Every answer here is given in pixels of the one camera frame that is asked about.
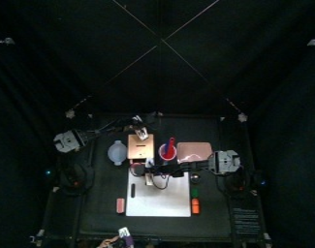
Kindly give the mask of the person's hand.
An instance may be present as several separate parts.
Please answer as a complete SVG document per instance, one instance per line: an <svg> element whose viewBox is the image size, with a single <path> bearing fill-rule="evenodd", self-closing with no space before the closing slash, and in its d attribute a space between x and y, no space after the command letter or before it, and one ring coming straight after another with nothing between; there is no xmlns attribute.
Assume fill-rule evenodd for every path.
<svg viewBox="0 0 315 248"><path fill-rule="evenodd" d="M120 247L121 247L120 237L115 236L112 238L105 239L97 248L120 248Z"/></svg>

